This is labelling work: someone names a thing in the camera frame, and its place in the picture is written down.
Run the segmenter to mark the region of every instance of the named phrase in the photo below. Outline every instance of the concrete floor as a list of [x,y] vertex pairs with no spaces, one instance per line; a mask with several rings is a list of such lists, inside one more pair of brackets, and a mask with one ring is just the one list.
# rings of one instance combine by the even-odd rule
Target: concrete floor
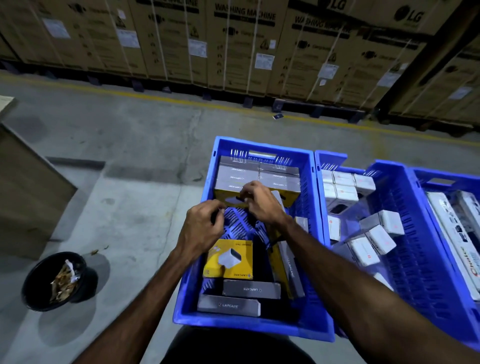
[[[377,159],[411,166],[475,173],[480,136],[461,140],[436,132],[342,120],[315,121],[267,108],[204,102],[199,97],[135,94],[114,86],[50,81],[0,73],[0,95],[18,105],[4,122],[47,157],[105,162],[103,169],[60,166],[84,194],[45,256],[71,250],[99,273],[97,295],[80,304],[38,313],[25,309],[19,291],[35,264],[0,256],[0,362],[69,363],[136,296],[165,261],[186,211],[200,201],[216,135],[349,154],[347,165],[364,168]],[[90,251],[99,249],[97,255]],[[180,326],[170,300],[142,363],[159,363]],[[323,364],[362,363],[350,342],[292,338]]]

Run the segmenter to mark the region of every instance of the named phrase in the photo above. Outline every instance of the pallet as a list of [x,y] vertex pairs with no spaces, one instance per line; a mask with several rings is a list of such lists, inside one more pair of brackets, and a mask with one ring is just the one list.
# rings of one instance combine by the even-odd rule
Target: pallet
[[365,117],[365,111],[355,108],[310,104],[308,102],[276,98],[272,105],[272,111],[275,113],[280,113],[284,108],[287,108],[289,111],[309,114],[310,117],[316,119],[318,119],[320,116],[347,119],[349,124],[358,124],[358,122]]
[[465,134],[478,131],[479,127],[463,122],[436,120],[436,119],[420,119],[406,118],[397,115],[378,115],[377,121],[383,125],[396,124],[414,127],[419,132],[427,130],[435,130],[449,134],[454,138],[460,138]]

